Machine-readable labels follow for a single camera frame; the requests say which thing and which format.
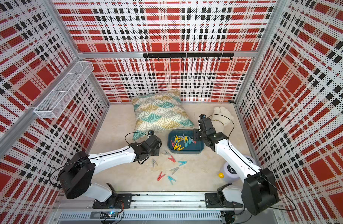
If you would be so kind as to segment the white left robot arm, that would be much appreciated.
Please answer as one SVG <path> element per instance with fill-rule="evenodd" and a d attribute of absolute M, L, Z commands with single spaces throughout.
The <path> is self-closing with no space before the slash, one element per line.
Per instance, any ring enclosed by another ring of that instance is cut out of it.
<path fill-rule="evenodd" d="M 60 182 L 67 199 L 80 196 L 93 198 L 101 206 L 112 206 L 117 200 L 117 193 L 111 184 L 103 186 L 94 182 L 93 177 L 110 168 L 137 162 L 143 164 L 151 156 L 158 156 L 162 141 L 156 135 L 149 135 L 141 142 L 101 154 L 87 155 L 78 152 L 61 168 L 57 180 Z"/>

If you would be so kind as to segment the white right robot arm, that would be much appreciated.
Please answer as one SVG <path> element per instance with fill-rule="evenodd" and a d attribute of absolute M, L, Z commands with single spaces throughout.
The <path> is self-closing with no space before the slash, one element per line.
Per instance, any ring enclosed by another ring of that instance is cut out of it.
<path fill-rule="evenodd" d="M 202 141 L 213 152 L 221 156 L 242 180 L 241 189 L 231 186 L 222 190 L 227 201 L 241 203 L 252 214 L 257 215 L 279 202 L 275 177 L 269 169 L 261 169 L 240 153 L 222 132 L 216 132 L 212 121 L 202 114 L 194 139 Z"/>

